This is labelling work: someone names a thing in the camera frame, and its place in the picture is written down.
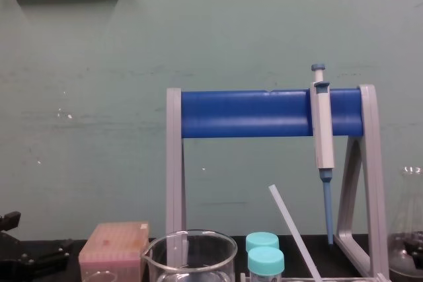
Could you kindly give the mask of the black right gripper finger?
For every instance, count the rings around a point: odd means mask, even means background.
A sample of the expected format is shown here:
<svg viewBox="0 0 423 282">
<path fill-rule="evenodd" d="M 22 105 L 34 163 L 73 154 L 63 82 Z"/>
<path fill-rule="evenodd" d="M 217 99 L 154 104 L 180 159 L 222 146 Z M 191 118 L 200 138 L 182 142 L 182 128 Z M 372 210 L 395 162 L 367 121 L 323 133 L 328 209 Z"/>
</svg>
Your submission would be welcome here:
<svg viewBox="0 0 423 282">
<path fill-rule="evenodd" d="M 404 241 L 406 253 L 413 258 L 422 258 L 422 241 L 406 239 Z"/>
</svg>

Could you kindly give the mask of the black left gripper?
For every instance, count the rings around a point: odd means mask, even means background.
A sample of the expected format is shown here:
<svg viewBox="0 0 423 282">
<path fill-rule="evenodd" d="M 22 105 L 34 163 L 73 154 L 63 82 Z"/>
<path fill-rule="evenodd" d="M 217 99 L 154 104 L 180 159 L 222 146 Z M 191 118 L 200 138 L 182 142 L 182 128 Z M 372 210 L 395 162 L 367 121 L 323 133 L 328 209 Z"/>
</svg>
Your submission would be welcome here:
<svg viewBox="0 0 423 282">
<path fill-rule="evenodd" d="M 13 211 L 0 216 L 0 231 L 19 225 L 21 213 Z M 32 281 L 33 266 L 67 265 L 72 239 L 62 240 L 41 254 L 33 254 L 17 238 L 1 232 L 1 281 Z"/>
</svg>

